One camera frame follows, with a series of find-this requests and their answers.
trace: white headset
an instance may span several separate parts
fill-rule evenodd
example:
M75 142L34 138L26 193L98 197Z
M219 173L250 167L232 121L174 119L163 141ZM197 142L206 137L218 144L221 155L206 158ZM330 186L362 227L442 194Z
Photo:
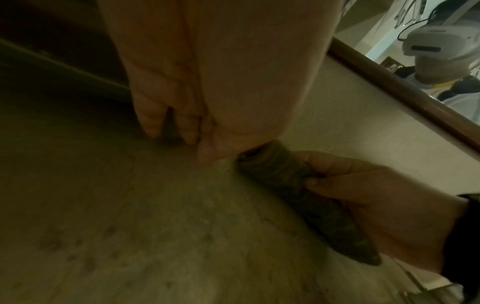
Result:
M451 60L480 52L480 20L458 23L478 2L480 0L468 0L441 25L413 30L403 42L403 53Z

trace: human hand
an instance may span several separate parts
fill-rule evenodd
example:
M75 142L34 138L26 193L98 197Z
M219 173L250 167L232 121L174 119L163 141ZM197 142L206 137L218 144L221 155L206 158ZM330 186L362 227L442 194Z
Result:
M298 152L296 156L325 175L306 179L306 188L341 201L377 250L441 272L444 243L466 211L465 199L369 162L318 152Z
M303 102L343 1L98 0L141 126L168 109L208 163L279 137Z

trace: dark edge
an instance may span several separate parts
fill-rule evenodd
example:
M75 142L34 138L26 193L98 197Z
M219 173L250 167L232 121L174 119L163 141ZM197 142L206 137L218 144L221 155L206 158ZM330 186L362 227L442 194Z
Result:
M480 153L480 126L477 124L398 78L338 39L333 39L328 55L476 153Z

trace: mirror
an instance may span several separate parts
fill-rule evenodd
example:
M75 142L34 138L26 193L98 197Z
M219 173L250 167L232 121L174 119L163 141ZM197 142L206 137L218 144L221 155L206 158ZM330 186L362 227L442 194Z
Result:
M480 0L350 0L335 37L480 124Z

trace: marble surface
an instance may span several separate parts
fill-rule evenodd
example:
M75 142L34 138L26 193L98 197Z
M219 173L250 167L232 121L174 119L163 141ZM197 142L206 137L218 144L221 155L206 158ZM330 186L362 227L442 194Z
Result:
M331 59L284 137L447 192L479 163ZM146 139L128 105L0 91L1 303L388 303L417 291L388 257L326 248L231 162Z

